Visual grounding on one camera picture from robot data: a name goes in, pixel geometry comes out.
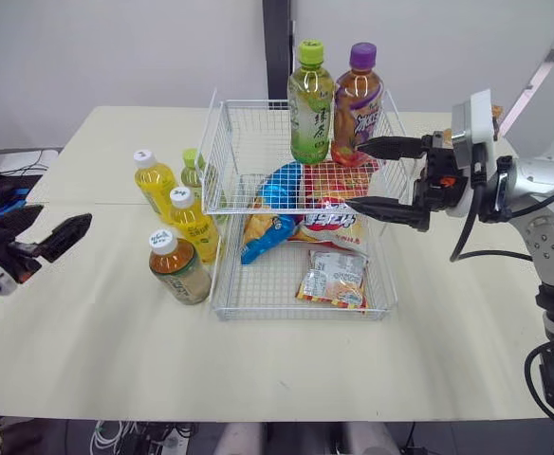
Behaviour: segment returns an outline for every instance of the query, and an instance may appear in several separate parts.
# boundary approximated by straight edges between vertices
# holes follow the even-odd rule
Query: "bottled beverage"
[[[291,152],[304,164],[321,163],[329,149],[334,82],[322,67],[323,44],[305,40],[298,46],[301,67],[287,81]]]
[[[201,204],[186,187],[174,188],[170,197],[173,205],[170,212],[171,223],[194,245],[201,261],[213,262],[219,235],[212,217],[201,211]]]
[[[357,43],[351,47],[351,70],[336,82],[332,159],[344,166],[360,166],[370,159],[357,146],[372,136],[380,115],[382,81],[372,71],[376,46]]]
[[[182,303],[194,305],[210,295],[212,279],[203,268],[194,246],[178,239],[167,229],[159,229],[149,239],[151,257],[148,265]]]
[[[186,149],[182,152],[182,158],[184,159],[184,169],[182,170],[180,179],[182,180],[182,185],[191,189],[194,195],[194,200],[201,202],[201,179],[197,174],[197,169],[194,167],[196,156],[197,149]],[[202,170],[205,170],[205,160],[203,159],[203,155],[199,156],[199,167]],[[208,172],[210,173],[208,180],[211,181],[213,177],[213,181],[215,181],[215,169],[211,167],[210,169],[208,169]],[[227,198],[222,191],[220,192],[220,205],[227,205]],[[227,217],[228,215],[216,215],[215,219],[218,223],[222,223],[227,219]]]
[[[134,180],[153,210],[164,223],[169,223],[172,201],[170,191],[177,184],[174,173],[165,164],[157,163],[150,150],[138,150],[134,153],[134,162],[138,170]]]
[[[184,160],[184,168],[180,174],[180,180],[182,185],[188,187],[193,192],[194,199],[196,201],[201,200],[201,179],[197,175],[197,170],[194,168],[194,161],[197,156],[197,149],[186,149],[182,152],[182,159]],[[199,167],[205,168],[205,160],[203,156],[199,157]]]

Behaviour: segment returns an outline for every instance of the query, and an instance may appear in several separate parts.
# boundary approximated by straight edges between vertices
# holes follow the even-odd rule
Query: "metal wire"
[[[240,214],[229,220],[224,257],[212,291],[212,306],[220,318],[381,319],[396,304],[396,290],[378,241],[381,223],[365,220],[364,233],[372,239],[364,277],[368,307],[359,310],[295,298],[310,264],[308,244],[280,245],[252,264],[241,265],[245,219]]]
[[[381,109],[373,136],[392,136],[394,128],[386,109]],[[308,205],[301,197],[295,207],[280,204],[279,209],[251,208],[256,193],[267,177],[293,161],[290,151],[290,123],[286,100],[227,100],[217,109],[213,134],[204,138],[201,148],[209,150],[208,171],[203,175],[203,209],[207,213],[353,213],[346,205],[336,209]],[[385,197],[400,199],[407,195],[409,176],[402,161],[382,161],[379,170],[373,167],[356,168],[366,181],[381,180]],[[339,179],[326,170],[315,178],[326,183]],[[305,179],[299,182],[304,195]],[[331,191],[333,197],[350,197],[347,187]]]
[[[373,136],[392,136],[390,120],[397,122],[395,107],[383,109]],[[364,277],[368,307],[338,308],[295,298],[309,266],[308,250],[315,246],[285,244],[260,256],[253,264],[241,265],[243,229],[247,215],[254,213],[353,213],[342,207],[329,209],[309,205],[303,197],[295,207],[252,208],[256,193],[272,173],[293,161],[290,152],[290,123],[286,100],[227,100],[210,109],[200,150],[206,157],[203,173],[203,208],[211,214],[231,213],[223,232],[224,246],[219,269],[212,283],[212,307],[222,319],[381,319],[396,304],[397,294],[379,238],[385,224],[364,219],[368,240],[368,265]],[[398,134],[403,127],[398,125]],[[315,168],[315,179],[341,183],[338,172],[322,173]],[[401,161],[383,161],[379,169],[356,168],[370,182],[369,192],[408,203],[410,177]],[[347,190],[357,191],[356,180]],[[300,194],[305,194],[304,177]],[[282,184],[291,186],[285,180]],[[338,191],[332,192],[338,197]]]

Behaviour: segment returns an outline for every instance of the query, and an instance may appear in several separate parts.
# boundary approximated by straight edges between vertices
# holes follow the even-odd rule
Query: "snack bag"
[[[297,299],[329,302],[339,308],[366,308],[363,275],[366,259],[359,254],[311,251],[311,266]]]
[[[379,169],[376,160],[357,168],[347,168],[332,161],[305,166],[305,206],[310,209],[344,207],[344,200],[365,196],[372,174]],[[355,213],[311,213],[299,216],[299,229],[288,240],[310,242],[365,254],[361,215]]]
[[[302,165],[292,162],[274,172],[258,191],[255,209],[295,209],[299,198]],[[251,264],[258,256],[285,241],[296,228],[296,215],[273,213],[250,215],[243,234],[241,264]]]

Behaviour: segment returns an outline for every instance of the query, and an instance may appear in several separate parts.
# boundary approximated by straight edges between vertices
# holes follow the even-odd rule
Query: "white bottle cap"
[[[134,152],[134,162],[139,169],[146,169],[155,166],[157,159],[150,150],[138,150]]]
[[[193,192],[186,187],[175,187],[170,191],[170,199],[178,209],[187,209],[194,203]]]
[[[155,254],[164,256],[170,254],[178,246],[178,238],[168,229],[159,229],[148,239]]]

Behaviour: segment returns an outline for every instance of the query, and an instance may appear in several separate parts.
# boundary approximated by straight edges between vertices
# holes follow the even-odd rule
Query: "green bottle cap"
[[[304,40],[298,45],[298,60],[301,64],[322,64],[323,43],[317,40]]]
[[[197,158],[197,149],[185,149],[182,151],[182,158],[184,159],[184,165],[187,168],[194,169],[194,161]],[[205,161],[203,155],[199,157],[199,166],[205,167]]]

